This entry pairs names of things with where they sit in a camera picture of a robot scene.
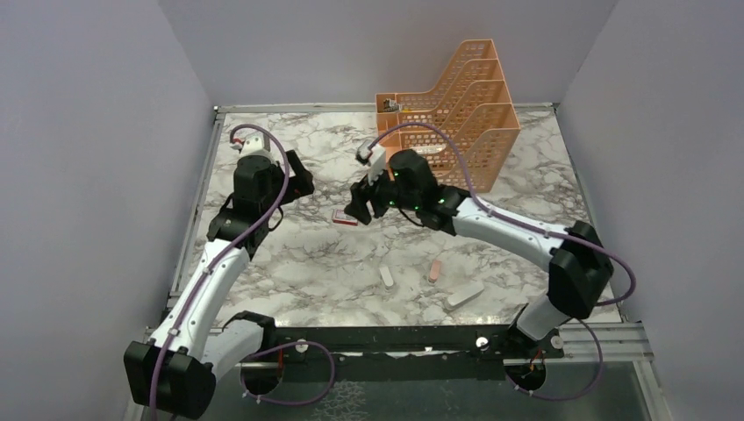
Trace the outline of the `red white staple box sleeve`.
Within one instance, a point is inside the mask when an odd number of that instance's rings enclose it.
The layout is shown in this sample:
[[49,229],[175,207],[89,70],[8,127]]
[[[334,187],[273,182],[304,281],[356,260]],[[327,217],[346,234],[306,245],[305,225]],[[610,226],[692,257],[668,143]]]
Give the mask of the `red white staple box sleeve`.
[[340,209],[336,209],[333,211],[332,221],[335,224],[339,225],[357,226],[359,224],[359,222],[355,218],[348,216],[343,210]]

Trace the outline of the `pink stapler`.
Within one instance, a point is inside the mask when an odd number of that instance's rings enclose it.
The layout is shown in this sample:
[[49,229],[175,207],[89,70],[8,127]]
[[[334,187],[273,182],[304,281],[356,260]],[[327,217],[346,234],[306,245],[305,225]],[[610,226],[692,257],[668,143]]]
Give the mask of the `pink stapler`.
[[427,280],[431,284],[435,284],[441,275],[442,262],[438,259],[434,260],[430,266],[430,270],[427,276]]

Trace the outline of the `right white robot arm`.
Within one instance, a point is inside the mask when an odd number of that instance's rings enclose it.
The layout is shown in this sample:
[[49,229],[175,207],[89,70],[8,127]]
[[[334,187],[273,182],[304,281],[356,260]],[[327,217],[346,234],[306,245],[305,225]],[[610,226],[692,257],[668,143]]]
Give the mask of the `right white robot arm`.
[[394,153],[361,146],[356,159],[368,172],[350,188],[344,212],[368,225],[387,210],[410,211],[420,225],[452,236],[478,239],[514,253],[544,270],[547,292],[527,304],[506,333],[508,349],[526,357],[553,329],[586,319],[614,273],[592,225],[551,225],[502,210],[465,189],[435,180],[427,160],[413,150]]

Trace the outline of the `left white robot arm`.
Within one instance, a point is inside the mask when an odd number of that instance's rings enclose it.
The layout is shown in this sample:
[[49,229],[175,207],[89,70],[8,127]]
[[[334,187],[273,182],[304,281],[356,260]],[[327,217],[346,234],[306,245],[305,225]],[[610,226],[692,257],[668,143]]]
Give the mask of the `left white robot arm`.
[[209,224],[199,264],[173,309],[146,342],[133,341],[124,365],[135,403],[189,419],[200,418],[219,380],[248,354],[275,351],[273,318],[248,312],[213,336],[226,295],[261,242],[275,211],[314,191],[313,176],[289,150],[274,161],[265,150],[238,160],[234,191]]

